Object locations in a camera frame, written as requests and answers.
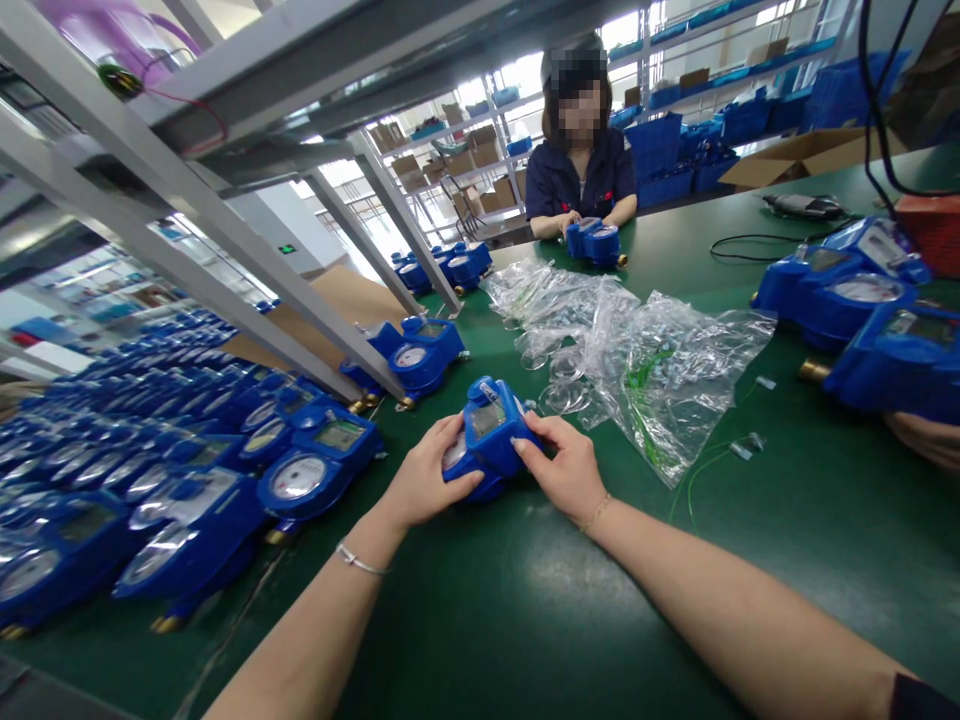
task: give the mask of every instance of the green table surface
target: green table surface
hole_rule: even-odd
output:
[[[896,166],[909,184],[955,186],[960,146],[905,155]],[[874,210],[875,193],[859,167],[776,191],[829,193],[856,212]],[[626,226],[625,286],[641,298],[657,289],[706,312],[745,307],[765,265],[717,261],[710,243],[737,233],[799,237],[818,229],[768,215],[761,194]],[[531,255],[573,268],[555,243],[497,251],[494,261],[503,268]],[[954,283],[934,283],[926,293],[960,305]],[[473,380],[504,378],[528,398],[546,386],[546,369],[521,368],[517,333],[504,329],[484,293],[467,298],[457,326],[472,360],[452,368],[415,412],[395,413],[391,402],[376,415],[389,457],[293,546],[264,546],[250,571],[186,629],[153,635],[148,627],[159,603],[104,597],[2,652],[147,720],[201,715],[380,497],[405,452],[435,420],[461,409]],[[809,354],[794,332],[781,329],[747,368],[738,394],[758,374],[778,385],[757,388],[731,409],[711,444],[758,431],[767,449],[750,462],[727,455],[699,475],[699,531],[960,699],[960,497],[877,418],[846,411],[796,380]],[[665,519],[673,493],[620,431],[608,422],[590,435],[610,491]],[[685,498],[675,522],[691,527]],[[410,535],[384,582],[339,714],[746,716],[634,582],[526,476],[497,502],[453,509]]]

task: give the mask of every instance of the hand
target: hand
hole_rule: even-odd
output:
[[[583,218],[580,217],[580,213],[578,213],[576,210],[571,210],[570,212],[565,213],[564,215],[560,215],[559,221],[558,221],[558,224],[560,226],[560,237],[566,238],[567,228],[570,227],[573,223],[580,222],[581,220],[583,220]]]
[[[883,419],[900,442],[944,470],[960,473],[960,427],[894,413]]]
[[[480,481],[479,470],[449,483],[440,468],[443,453],[463,427],[463,413],[438,420],[407,453],[390,487],[377,503],[382,515],[399,530],[420,525],[469,495]]]
[[[559,417],[540,418],[531,411],[523,419],[535,434],[557,448],[557,454],[551,460],[526,440],[517,440],[514,449],[550,502],[583,527],[607,495],[593,441]]]

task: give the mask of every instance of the black cable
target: black cable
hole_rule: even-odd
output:
[[[892,67],[894,59],[897,55],[897,52],[900,49],[900,43],[903,40],[903,35],[906,32],[906,27],[913,15],[913,11],[916,8],[918,0],[910,0],[910,4],[907,7],[907,12],[904,15],[900,27],[897,30],[896,38],[894,39],[894,44],[890,48],[890,56],[887,58],[887,64],[885,66],[885,72],[881,77],[885,77],[886,73],[889,72],[889,68]],[[869,39],[869,29],[870,29],[870,11],[871,11],[872,0],[863,0],[860,6],[860,26],[857,33],[857,60],[860,68],[860,79],[863,82],[864,89],[867,93],[867,100],[870,108],[870,116],[872,117],[876,127],[877,127],[877,139],[880,142],[880,154],[883,160],[883,168],[887,175],[887,180],[894,187],[894,189],[903,193],[904,195],[914,195],[916,197],[949,197],[952,195],[960,194],[960,191],[949,190],[949,191],[923,191],[916,190],[914,188],[909,188],[905,186],[896,176],[896,172],[893,168],[893,161],[890,157],[890,142],[887,137],[887,127],[883,119],[883,113],[880,109],[879,103],[879,91],[873,83],[873,78],[870,75],[870,66],[867,59],[868,55],[868,39]],[[869,134],[867,135],[867,143],[869,143]]]

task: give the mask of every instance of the metal pole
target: metal pole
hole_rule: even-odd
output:
[[[437,265],[437,261],[430,252],[427,238],[424,236],[416,220],[414,220],[410,214],[410,209],[407,207],[406,202],[404,202],[403,196],[401,196],[400,191],[397,190],[396,182],[394,182],[393,178],[390,177],[390,173],[381,164],[376,149],[367,141],[361,131],[355,130],[350,133],[349,140],[356,154],[355,160],[357,165],[360,166],[360,170],[363,172],[364,177],[367,178],[367,182],[370,183],[370,187],[373,188],[373,191],[380,198],[380,202],[383,203],[387,214],[396,224],[397,229],[400,231],[403,239],[407,241],[410,249],[413,250],[413,254],[420,263],[420,267],[423,268],[424,272],[427,273],[427,277],[430,278],[430,283],[433,285],[434,290],[440,294],[441,299],[450,312],[450,318],[456,318],[457,315],[460,314],[460,308],[463,307],[463,304],[457,299],[457,294],[453,291],[453,288],[450,287],[450,283],[447,282],[447,279],[440,271],[440,266]]]
[[[5,109],[0,109],[0,164],[155,272],[176,278],[177,284],[191,296],[249,333],[292,367],[345,400],[360,399],[360,391],[353,383],[276,327],[252,305],[243,302],[185,253],[149,230],[132,213],[74,170],[56,151],[34,137]]]
[[[354,358],[391,395],[398,399],[406,396],[386,359],[154,135],[136,113],[114,97],[86,64],[77,62],[76,55],[53,26],[24,0],[8,2],[4,7],[0,47],[7,62],[41,94],[207,237],[248,269],[256,268],[264,284],[305,322]]]
[[[383,280],[383,284],[400,301],[404,309],[411,315],[419,315],[423,312],[420,303],[407,290],[407,286],[403,284],[393,271],[393,267],[383,257],[383,253],[380,252],[373,239],[367,234],[359,218],[340,199],[337,191],[327,182],[320,168],[315,168],[303,175],[302,179],[323,203],[323,206],[330,213],[330,217],[337,221],[346,236],[357,246],[363,257]]]

